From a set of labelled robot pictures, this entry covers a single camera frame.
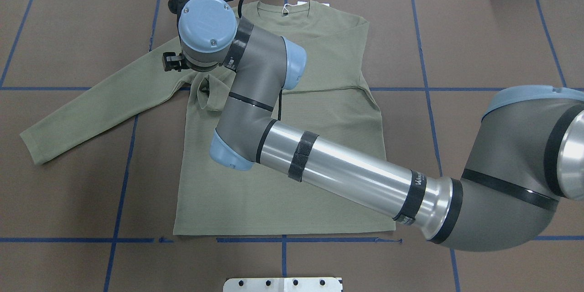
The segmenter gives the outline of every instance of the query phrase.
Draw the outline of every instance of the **green shirt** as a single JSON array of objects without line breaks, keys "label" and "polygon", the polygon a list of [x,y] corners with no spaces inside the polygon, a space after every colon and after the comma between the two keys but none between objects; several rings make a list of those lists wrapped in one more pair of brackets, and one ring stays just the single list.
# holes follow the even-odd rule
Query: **green shirt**
[{"label": "green shirt", "polygon": [[[381,112],[361,74],[369,23],[315,1],[282,7],[249,3],[252,23],[304,47],[305,74],[284,91],[282,121],[385,159]],[[190,84],[176,235],[331,234],[393,230],[391,218],[255,164],[240,172],[209,157],[213,129],[235,73],[164,72],[157,47],[21,133],[33,161],[46,163],[75,145],[167,101]]]}]

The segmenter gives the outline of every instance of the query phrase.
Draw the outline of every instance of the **brown table surface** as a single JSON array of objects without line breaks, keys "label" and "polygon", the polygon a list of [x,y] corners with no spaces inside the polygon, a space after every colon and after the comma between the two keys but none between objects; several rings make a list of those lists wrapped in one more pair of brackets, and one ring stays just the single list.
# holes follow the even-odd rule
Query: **brown table surface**
[{"label": "brown table surface", "polygon": [[[371,22],[363,74],[388,160],[430,176],[460,177],[498,90],[584,90],[584,0],[316,1]],[[18,134],[175,37],[166,2],[0,0],[0,291],[221,291],[230,277],[281,276],[342,277],[359,292],[584,290],[584,203],[569,200],[540,238],[490,253],[403,226],[173,236],[186,91],[33,165]]]}]

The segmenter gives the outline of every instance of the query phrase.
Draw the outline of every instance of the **folded sleeve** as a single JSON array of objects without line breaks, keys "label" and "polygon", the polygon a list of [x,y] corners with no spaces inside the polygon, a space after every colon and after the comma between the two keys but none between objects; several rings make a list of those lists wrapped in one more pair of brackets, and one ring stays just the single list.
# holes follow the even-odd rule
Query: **folded sleeve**
[{"label": "folded sleeve", "polygon": [[162,53],[179,52],[177,38],[106,78],[21,133],[39,165],[146,109],[167,101],[196,72],[165,72]]}]

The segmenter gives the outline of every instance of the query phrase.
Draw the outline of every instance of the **blue joint cap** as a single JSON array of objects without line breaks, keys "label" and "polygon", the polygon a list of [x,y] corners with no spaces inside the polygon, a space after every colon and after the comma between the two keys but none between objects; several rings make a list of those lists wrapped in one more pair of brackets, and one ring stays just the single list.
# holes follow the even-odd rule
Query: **blue joint cap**
[{"label": "blue joint cap", "polygon": [[211,155],[211,159],[215,160],[215,162],[235,170],[247,171],[252,168],[252,165],[254,165],[253,162],[244,159],[242,155],[239,155],[231,149],[231,147],[219,137],[217,130],[213,133],[209,155]]},{"label": "blue joint cap", "polygon": [[286,81],[282,89],[292,90],[300,82],[304,69],[306,68],[306,51],[303,47],[284,38],[286,45]]},{"label": "blue joint cap", "polygon": [[584,101],[584,93],[569,88],[554,88],[553,86],[517,86],[503,89],[490,101],[484,119],[490,112],[513,103],[534,99],[574,99]]},{"label": "blue joint cap", "polygon": [[200,53],[225,49],[236,32],[235,14],[223,0],[189,0],[179,18],[181,40]]}]

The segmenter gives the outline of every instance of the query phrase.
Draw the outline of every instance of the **white metal plate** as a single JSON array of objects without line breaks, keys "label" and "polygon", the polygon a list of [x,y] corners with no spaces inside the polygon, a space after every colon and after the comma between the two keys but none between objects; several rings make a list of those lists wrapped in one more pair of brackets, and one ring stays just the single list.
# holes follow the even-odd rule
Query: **white metal plate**
[{"label": "white metal plate", "polygon": [[337,277],[228,279],[223,292],[342,292],[342,281]]}]

